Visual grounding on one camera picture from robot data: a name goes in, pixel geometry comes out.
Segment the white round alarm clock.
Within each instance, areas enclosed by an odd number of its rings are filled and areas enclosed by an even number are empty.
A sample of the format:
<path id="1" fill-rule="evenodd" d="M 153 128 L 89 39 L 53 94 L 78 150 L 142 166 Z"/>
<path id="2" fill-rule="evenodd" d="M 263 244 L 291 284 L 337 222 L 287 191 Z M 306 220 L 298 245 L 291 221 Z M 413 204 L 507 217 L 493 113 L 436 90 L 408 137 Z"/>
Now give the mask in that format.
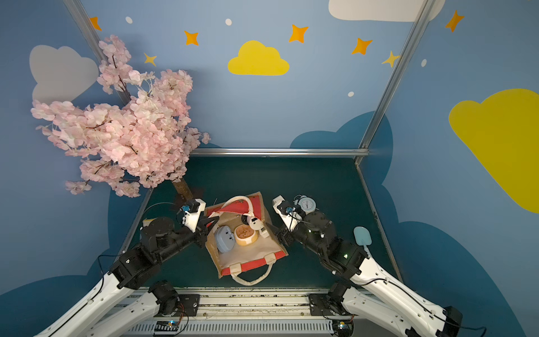
<path id="1" fill-rule="evenodd" d="M 312 213 L 317 210 L 317 204 L 313 198 L 307 195 L 297 195 L 293 203 L 299 206 L 305 214 Z"/>

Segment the beige red canvas tote bag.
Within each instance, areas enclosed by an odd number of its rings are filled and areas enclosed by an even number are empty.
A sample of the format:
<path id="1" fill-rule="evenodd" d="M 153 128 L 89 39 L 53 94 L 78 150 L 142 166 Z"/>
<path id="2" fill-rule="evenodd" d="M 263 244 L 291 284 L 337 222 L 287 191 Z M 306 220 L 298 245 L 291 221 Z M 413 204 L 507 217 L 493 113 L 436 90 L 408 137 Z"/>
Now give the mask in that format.
<path id="1" fill-rule="evenodd" d="M 209 206 L 205 214 L 209 217 L 219 216 L 219 221 L 210 231 L 206 242 L 206 249 L 218 271 L 219 278 L 230 276 L 238 284 L 257 285 L 268 277 L 277 261 L 289 255 L 271 229 L 272 221 L 260 192 L 236 196 L 227 202 Z M 236 227 L 244 225 L 241 220 L 244 214 L 262 220 L 269 231 L 269 237 L 263 238 L 258 235 L 258 240 L 253 244 L 245 247 L 236 244 L 233 250 L 221 254 L 214 237 L 216 230 L 220 226 L 229 226 L 234 232 Z"/>

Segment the light blue square alarm clock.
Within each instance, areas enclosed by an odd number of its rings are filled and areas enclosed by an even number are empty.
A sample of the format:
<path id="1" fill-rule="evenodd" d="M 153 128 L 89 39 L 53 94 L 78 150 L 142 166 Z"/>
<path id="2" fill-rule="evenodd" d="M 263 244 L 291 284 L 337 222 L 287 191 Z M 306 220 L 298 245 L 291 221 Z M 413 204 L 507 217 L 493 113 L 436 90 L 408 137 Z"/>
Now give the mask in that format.
<path id="1" fill-rule="evenodd" d="M 234 233 L 229 226 L 220 226 L 216 230 L 214 237 L 217 249 L 221 254 L 230 252 L 236 245 Z"/>

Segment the white rectangular digital clock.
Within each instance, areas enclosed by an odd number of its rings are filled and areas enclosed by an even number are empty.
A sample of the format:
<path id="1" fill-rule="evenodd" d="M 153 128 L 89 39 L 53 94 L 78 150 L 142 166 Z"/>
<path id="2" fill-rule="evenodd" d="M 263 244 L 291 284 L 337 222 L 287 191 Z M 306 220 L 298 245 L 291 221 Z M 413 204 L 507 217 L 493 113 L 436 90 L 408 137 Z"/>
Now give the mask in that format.
<path id="1" fill-rule="evenodd" d="M 252 230 L 257 232 L 261 237 L 268 238 L 270 236 L 270 233 L 265 227 L 265 224 L 259 218 L 244 214 L 241 216 L 241 220 L 244 225 L 249 226 Z"/>

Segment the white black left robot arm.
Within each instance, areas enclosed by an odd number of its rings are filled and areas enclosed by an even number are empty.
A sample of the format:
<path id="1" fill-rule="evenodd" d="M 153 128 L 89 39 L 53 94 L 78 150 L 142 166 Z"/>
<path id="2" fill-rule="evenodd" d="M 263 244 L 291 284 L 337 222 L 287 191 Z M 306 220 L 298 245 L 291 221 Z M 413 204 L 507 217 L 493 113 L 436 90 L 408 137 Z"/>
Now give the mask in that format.
<path id="1" fill-rule="evenodd" d="M 38 335 L 84 336 L 94 331 L 105 314 L 159 274 L 166 261 L 191 244 L 201 246 L 205 243 L 220 219 L 218 216 L 191 217 L 191 226 L 179 230 L 167 217 L 156 218 L 142 227 L 139 243 L 120 255 L 87 295 Z"/>

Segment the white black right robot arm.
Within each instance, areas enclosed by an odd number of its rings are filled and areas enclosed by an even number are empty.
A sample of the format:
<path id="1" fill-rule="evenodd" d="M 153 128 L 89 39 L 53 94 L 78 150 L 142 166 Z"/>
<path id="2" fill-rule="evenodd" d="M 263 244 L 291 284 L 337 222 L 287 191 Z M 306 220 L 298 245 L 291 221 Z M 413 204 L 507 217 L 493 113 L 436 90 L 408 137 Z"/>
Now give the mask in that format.
<path id="1" fill-rule="evenodd" d="M 291 206 L 277 209 L 283 242 L 298 242 L 317 255 L 341 282 L 328 301 L 396 336 L 457 336 L 462 314 L 424 299 L 383 269 L 359 245 L 338 237 L 334 223 L 320 211 L 306 214 Z"/>

